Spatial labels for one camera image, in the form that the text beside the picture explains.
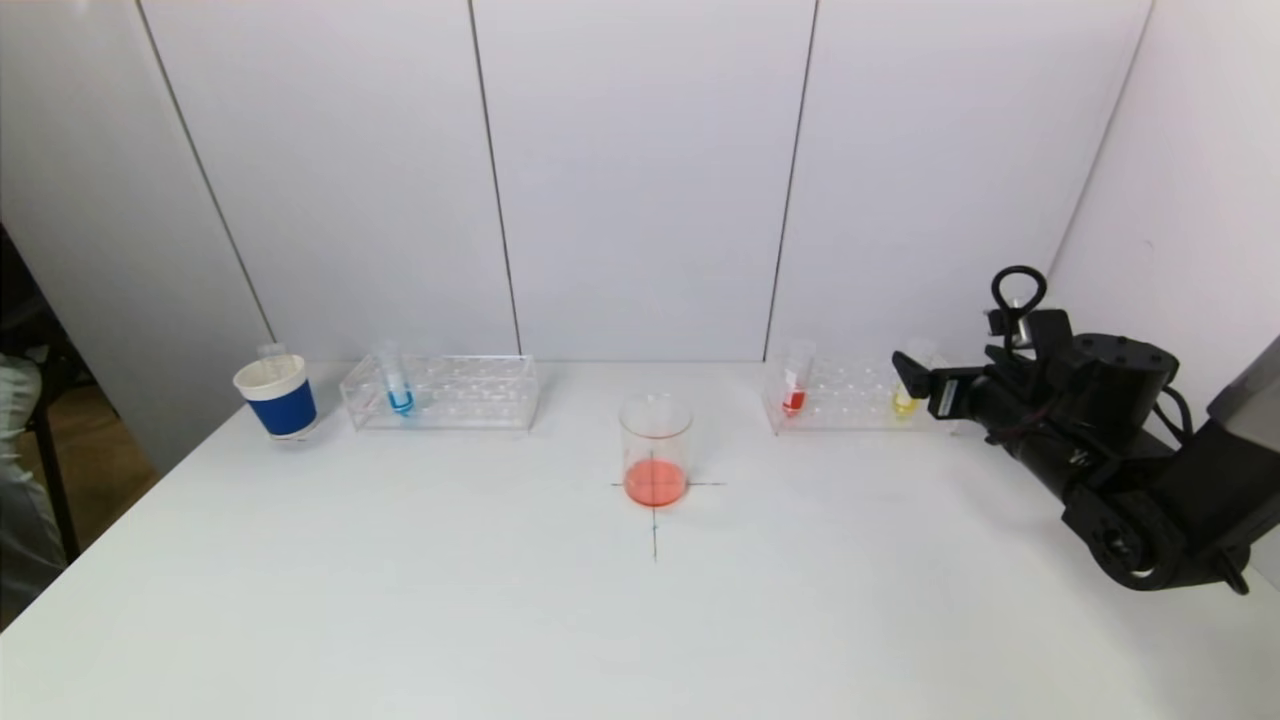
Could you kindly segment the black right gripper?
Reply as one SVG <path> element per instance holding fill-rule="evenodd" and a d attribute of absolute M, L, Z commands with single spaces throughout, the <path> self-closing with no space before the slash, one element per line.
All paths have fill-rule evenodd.
<path fill-rule="evenodd" d="M 989 434 L 1030 427 L 1029 375 L 1010 366 L 956 366 L 931 372 L 902 351 L 891 363 L 911 398 L 928 398 L 941 421 L 970 421 Z"/>

